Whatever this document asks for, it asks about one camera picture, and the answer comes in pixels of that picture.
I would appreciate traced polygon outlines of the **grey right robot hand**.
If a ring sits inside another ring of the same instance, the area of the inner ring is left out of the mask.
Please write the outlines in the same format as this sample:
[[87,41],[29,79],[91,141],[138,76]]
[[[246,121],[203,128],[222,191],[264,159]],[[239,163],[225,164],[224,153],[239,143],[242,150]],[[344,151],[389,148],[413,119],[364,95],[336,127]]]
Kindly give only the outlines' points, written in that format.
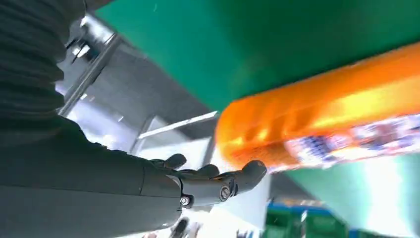
[[116,238],[177,223],[184,208],[210,206],[252,190],[266,167],[251,161],[180,170],[185,157],[146,160],[87,140],[65,118],[59,127],[0,128],[3,238]]

